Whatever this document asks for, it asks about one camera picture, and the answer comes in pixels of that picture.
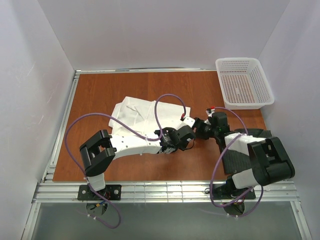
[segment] white panel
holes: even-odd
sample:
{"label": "white panel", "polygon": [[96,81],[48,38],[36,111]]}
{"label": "white panel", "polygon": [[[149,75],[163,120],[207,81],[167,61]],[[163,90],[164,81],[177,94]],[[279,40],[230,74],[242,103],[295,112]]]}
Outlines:
{"label": "white panel", "polygon": [[39,0],[74,69],[258,58],[289,0]]}
{"label": "white panel", "polygon": [[295,166],[294,182],[314,239],[320,236],[320,2],[291,0],[260,56],[275,103],[263,108]]}
{"label": "white panel", "polygon": [[0,1],[0,239],[20,239],[74,70],[36,0]]}

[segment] floor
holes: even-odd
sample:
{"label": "floor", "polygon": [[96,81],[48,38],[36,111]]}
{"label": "floor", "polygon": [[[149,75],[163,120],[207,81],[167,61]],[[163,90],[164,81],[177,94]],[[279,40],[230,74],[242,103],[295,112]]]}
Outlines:
{"label": "floor", "polygon": [[[115,104],[125,96],[153,101],[160,95],[172,93],[180,96],[188,107],[190,116],[206,119],[206,108],[224,107],[216,71],[191,72],[139,72],[81,74],[78,80],[67,126],[76,118],[88,113],[111,114]],[[180,104],[172,97],[162,102]],[[248,128],[266,129],[260,110],[237,110]],[[241,128],[238,119],[227,112],[230,128]],[[81,162],[79,146],[101,129],[107,129],[109,119],[102,116],[87,117],[70,131],[68,144],[76,159]],[[172,154],[131,155],[117,159],[105,172],[107,181],[202,181],[209,180],[220,155],[214,139],[195,142],[190,151]],[[224,180],[222,164],[216,180]],[[58,157],[54,182],[83,181],[83,174],[68,155],[64,146]]]}

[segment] glass panel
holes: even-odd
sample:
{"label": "glass panel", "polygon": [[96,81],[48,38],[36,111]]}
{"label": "glass panel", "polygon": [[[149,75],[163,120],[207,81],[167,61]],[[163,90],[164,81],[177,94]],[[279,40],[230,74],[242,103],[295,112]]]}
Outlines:
{"label": "glass panel", "polygon": [[[255,203],[246,203],[251,208]],[[226,217],[210,203],[119,203],[123,221],[109,229],[86,212],[85,203],[42,203],[33,240],[300,240],[301,235],[290,202],[261,202],[250,215]],[[208,214],[201,210],[215,212]],[[102,219],[117,223],[109,207]]]}

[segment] white towel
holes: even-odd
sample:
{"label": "white towel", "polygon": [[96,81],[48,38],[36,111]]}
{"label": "white towel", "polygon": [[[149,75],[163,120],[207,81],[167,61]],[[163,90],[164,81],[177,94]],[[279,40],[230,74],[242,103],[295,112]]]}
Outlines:
{"label": "white towel", "polygon": [[[142,135],[153,133],[159,129],[155,118],[155,104],[156,101],[126,96],[122,102],[115,105],[112,117],[120,120]],[[162,128],[175,128],[178,126],[183,113],[184,109],[182,105],[165,102],[159,102],[157,105],[157,115]],[[186,108],[186,115],[190,115],[190,107]],[[134,135],[113,120],[109,121],[109,126],[112,128],[112,135]]]}

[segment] mesh basket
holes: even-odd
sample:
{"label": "mesh basket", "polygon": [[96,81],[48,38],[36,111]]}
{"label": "mesh basket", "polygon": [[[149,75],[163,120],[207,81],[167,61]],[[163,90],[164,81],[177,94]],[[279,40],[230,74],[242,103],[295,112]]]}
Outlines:
{"label": "mesh basket", "polygon": [[258,59],[219,58],[215,66],[226,108],[259,109],[274,103],[274,96]]}

